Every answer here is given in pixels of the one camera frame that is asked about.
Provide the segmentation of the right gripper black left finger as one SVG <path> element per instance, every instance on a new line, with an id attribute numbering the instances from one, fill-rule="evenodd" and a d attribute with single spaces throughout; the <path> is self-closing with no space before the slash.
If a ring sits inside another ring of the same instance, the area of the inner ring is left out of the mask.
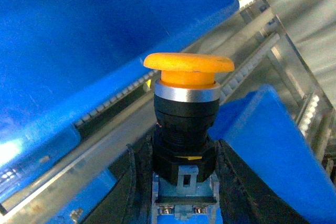
<path id="1" fill-rule="evenodd" d="M 127 146 L 128 167 L 84 223 L 151 223 L 152 139 Z"/>

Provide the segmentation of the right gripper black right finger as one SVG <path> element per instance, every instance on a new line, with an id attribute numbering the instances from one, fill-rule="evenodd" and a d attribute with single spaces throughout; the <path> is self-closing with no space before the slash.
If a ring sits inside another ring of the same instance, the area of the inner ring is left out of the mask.
<path id="1" fill-rule="evenodd" d="M 223 140 L 215 141 L 223 223 L 308 223 Z"/>

